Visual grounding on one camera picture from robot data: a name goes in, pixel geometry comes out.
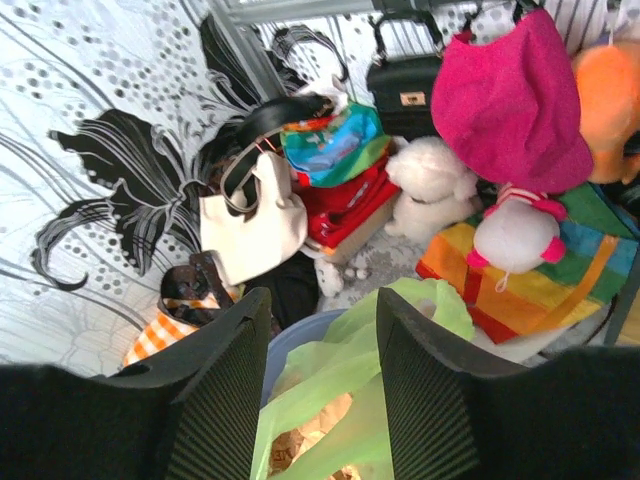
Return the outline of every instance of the rainbow striped bag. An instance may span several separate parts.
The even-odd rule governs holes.
[[[467,265],[476,215],[440,232],[418,262],[422,278],[445,279],[465,300],[474,323],[495,342],[573,325],[607,305],[627,281],[638,241],[585,184],[560,198],[569,218],[560,224],[567,254],[558,264],[543,264],[511,275],[499,293],[504,272]]]

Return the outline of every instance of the metal rack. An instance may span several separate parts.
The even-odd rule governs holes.
[[[285,95],[252,29],[256,23],[371,12],[379,0],[209,0],[213,18],[263,102]]]

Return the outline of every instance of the white handbag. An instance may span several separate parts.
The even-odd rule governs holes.
[[[253,212],[231,215],[223,195],[200,199],[202,250],[211,251],[220,278],[229,286],[277,267],[307,238],[307,211],[291,192],[286,159],[263,152],[252,174],[258,185],[258,206]]]

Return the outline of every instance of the floor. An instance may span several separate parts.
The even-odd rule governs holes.
[[[365,280],[348,281],[345,289],[336,297],[322,298],[318,309],[328,311],[349,308],[369,292],[388,285],[398,278],[418,278],[414,268],[425,249],[426,244],[411,243],[406,238],[390,237],[383,230],[379,231],[353,261],[357,267],[368,268],[371,272],[370,276]],[[602,344],[606,331],[604,321],[608,310],[608,307],[602,309],[561,334],[558,332],[538,339],[537,345],[540,345],[542,350],[537,355],[530,355],[530,346],[526,342],[505,344],[507,356],[514,361],[533,366],[573,345]]]

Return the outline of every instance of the plastic bag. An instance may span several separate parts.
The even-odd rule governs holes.
[[[403,278],[389,285],[416,307],[431,300],[433,321],[465,339],[474,333],[464,302],[447,282]],[[344,418],[274,480],[326,480],[352,465],[363,480],[393,478],[378,346],[374,291],[338,317],[322,341],[289,352],[272,400],[260,412],[252,480],[265,480],[273,441],[315,417],[334,398],[351,393]]]

